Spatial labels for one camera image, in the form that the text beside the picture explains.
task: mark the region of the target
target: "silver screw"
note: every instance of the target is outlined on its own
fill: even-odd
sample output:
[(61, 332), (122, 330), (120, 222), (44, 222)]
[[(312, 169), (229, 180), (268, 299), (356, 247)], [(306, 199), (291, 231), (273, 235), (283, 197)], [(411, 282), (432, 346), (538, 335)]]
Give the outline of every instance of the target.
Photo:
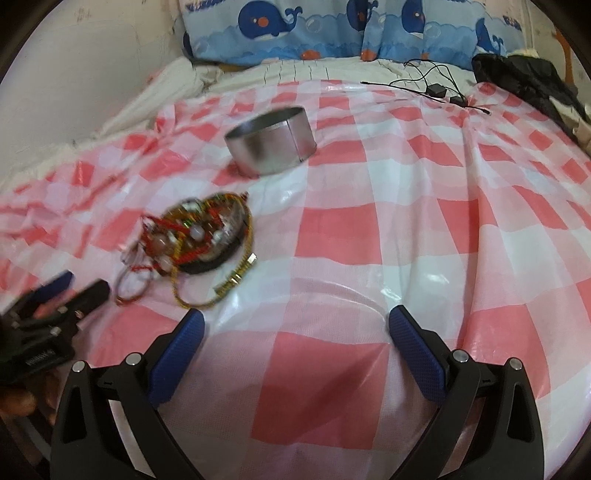
[(461, 364), (465, 364), (470, 358), (470, 355), (468, 355), (468, 353), (464, 350), (454, 350), (452, 355), (453, 359), (456, 362), (460, 362)]
[(521, 370), (523, 368), (523, 363), (518, 358), (512, 358), (509, 360), (509, 365), (513, 370)]
[(142, 354), (141, 353), (130, 353), (127, 357), (125, 357), (125, 363), (131, 366), (137, 365), (142, 361)]
[(84, 370), (86, 364), (82, 360), (78, 360), (74, 365), (72, 365), (72, 371), (76, 373), (80, 373)]

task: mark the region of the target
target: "black cloth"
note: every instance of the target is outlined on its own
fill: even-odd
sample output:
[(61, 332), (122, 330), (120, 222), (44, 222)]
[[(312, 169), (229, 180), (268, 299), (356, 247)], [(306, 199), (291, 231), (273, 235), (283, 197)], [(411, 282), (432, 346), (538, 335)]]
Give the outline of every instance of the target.
[(560, 118), (550, 97), (564, 105), (574, 106), (581, 118), (589, 122), (576, 93), (560, 79), (554, 65), (548, 60), (523, 55), (502, 57), (480, 53), (472, 59), (472, 69), (477, 82), (494, 83), (526, 101), (552, 119), (574, 142), (577, 139), (572, 129)]

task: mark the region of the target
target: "finger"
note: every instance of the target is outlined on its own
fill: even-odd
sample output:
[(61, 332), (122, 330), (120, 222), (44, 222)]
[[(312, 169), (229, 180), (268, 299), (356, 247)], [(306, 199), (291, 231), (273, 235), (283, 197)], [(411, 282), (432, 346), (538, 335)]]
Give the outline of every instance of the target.
[(0, 391), (0, 410), (10, 415), (25, 417), (37, 408), (37, 399), (23, 388), (6, 388)]
[(57, 399), (60, 395), (60, 381), (53, 373), (45, 376), (43, 384), (43, 398), (48, 406), (55, 410), (57, 408)]

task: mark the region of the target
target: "red and white tablecloth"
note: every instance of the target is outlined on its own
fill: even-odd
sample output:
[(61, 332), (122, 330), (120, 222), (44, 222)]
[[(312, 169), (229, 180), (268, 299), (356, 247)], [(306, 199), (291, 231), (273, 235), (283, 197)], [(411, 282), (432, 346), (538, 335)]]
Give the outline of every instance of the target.
[[(144, 212), (248, 191), (259, 262), (205, 313), (204, 344), (161, 408), (208, 480), (389, 478), (434, 412), (385, 330), (399, 303), (450, 348), (524, 361), (550, 476), (591, 417), (591, 163), (515, 96), (481, 84), (470, 101), (491, 115), (330, 81), (169, 106), (152, 131), (0, 200), (1, 306), (64, 269), (75, 288), (113, 281)], [(318, 152), (236, 177), (224, 133), (284, 105), (306, 108)], [(187, 278), (184, 296), (213, 295), (232, 268)], [(86, 322), (79, 356), (117, 363), (182, 316), (160, 280)]]

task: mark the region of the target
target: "whale tail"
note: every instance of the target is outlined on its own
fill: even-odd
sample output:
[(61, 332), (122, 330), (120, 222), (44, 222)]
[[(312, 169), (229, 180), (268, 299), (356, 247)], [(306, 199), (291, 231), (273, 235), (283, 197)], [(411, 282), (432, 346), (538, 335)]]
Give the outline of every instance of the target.
[(296, 22), (297, 22), (297, 15), (298, 14), (302, 14), (304, 11), (301, 9), (301, 7), (296, 7), (294, 8), (286, 8), (285, 9), (285, 16), (289, 17), (290, 15), (293, 15), (294, 17), (294, 21), (290, 24), (287, 24), (287, 31), (290, 32), (292, 31), (295, 26), (296, 26)]

